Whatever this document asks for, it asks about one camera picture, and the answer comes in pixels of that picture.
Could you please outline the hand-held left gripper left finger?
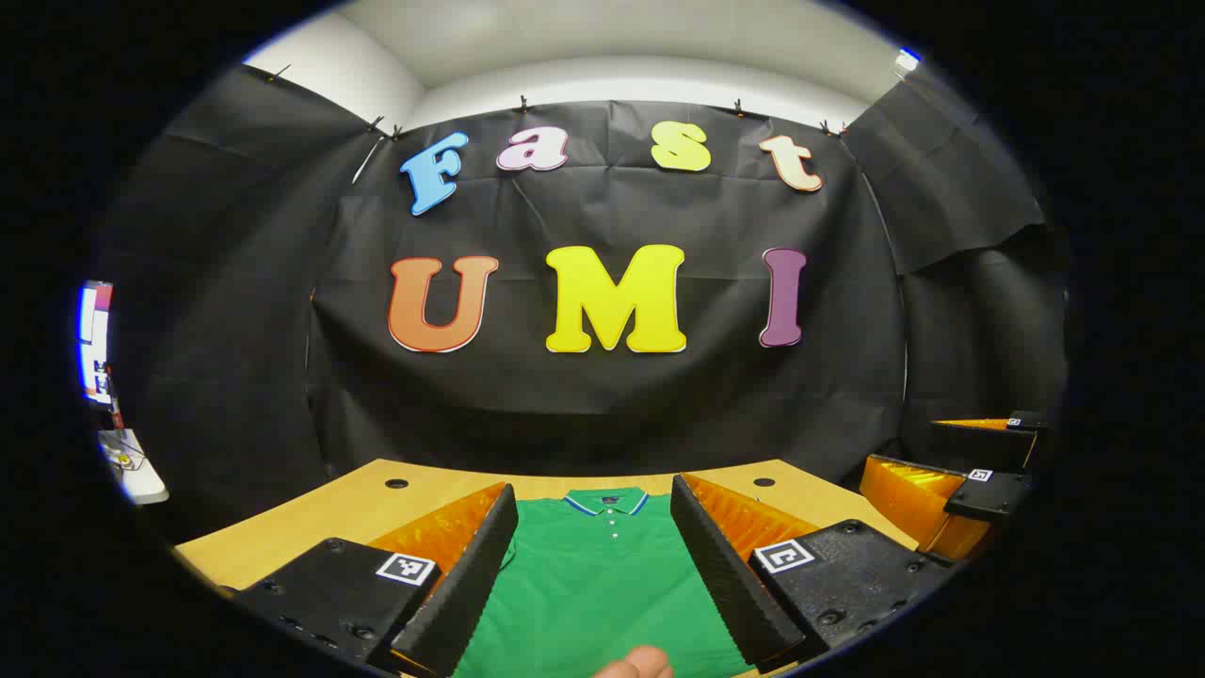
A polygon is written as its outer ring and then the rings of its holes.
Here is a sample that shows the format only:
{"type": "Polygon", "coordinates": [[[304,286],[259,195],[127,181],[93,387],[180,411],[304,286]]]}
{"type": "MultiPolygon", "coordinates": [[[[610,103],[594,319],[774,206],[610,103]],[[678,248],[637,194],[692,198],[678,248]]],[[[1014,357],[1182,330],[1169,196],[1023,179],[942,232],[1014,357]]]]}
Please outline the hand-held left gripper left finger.
{"type": "Polygon", "coordinates": [[[368,544],[323,538],[233,600],[349,664],[451,678],[517,524],[513,488],[495,482],[368,544]]]}

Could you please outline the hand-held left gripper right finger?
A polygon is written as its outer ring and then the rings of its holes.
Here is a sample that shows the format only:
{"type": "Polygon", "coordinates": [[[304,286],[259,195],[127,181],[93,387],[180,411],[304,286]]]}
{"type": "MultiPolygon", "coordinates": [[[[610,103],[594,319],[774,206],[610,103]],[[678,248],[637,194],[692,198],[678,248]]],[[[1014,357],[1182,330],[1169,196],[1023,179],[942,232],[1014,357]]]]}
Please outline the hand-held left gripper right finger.
{"type": "Polygon", "coordinates": [[[758,670],[846,652],[953,574],[865,521],[817,527],[700,476],[674,477],[670,511],[731,639],[758,670]]]}

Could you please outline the green T-shirt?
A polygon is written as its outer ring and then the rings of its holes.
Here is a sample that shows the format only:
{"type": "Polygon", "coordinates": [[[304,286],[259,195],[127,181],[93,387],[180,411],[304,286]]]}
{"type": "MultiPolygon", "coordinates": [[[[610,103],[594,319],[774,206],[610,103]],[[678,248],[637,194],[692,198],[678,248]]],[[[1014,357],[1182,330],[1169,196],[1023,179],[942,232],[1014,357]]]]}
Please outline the green T-shirt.
{"type": "Polygon", "coordinates": [[[452,678],[588,678],[637,645],[676,678],[750,670],[666,494],[575,490],[517,503],[490,597],[452,678]]]}

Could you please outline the black backdrop cloth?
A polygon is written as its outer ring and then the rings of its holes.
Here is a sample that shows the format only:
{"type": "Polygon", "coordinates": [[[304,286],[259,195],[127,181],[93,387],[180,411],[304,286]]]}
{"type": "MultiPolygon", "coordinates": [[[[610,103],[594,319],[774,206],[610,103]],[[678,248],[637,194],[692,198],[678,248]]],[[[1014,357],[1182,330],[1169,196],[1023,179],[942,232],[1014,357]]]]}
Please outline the black backdrop cloth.
{"type": "Polygon", "coordinates": [[[398,138],[241,66],[139,159],[89,276],[188,541],[371,460],[537,476],[786,460],[1050,412],[1066,232],[925,78],[844,137],[537,104],[398,138]]]}

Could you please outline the white side shelf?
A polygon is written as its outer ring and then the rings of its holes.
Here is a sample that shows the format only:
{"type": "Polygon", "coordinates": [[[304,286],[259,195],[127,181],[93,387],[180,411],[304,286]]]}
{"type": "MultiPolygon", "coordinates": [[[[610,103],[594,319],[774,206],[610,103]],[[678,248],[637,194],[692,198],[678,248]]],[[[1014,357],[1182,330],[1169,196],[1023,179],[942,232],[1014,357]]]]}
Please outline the white side shelf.
{"type": "Polygon", "coordinates": [[[133,429],[100,430],[98,441],[104,460],[134,505],[167,502],[167,484],[155,472],[133,429]]]}

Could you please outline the bright display screen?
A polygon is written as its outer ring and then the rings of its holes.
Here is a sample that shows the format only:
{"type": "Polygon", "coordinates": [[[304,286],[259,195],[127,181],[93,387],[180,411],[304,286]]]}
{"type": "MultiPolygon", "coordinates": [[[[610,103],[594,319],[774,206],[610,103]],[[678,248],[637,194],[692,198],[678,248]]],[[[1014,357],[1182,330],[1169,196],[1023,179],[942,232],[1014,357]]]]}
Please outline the bright display screen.
{"type": "Polygon", "coordinates": [[[80,382],[94,407],[112,411],[113,397],[108,389],[108,303],[113,285],[108,282],[87,281],[80,293],[78,350],[80,382]]]}

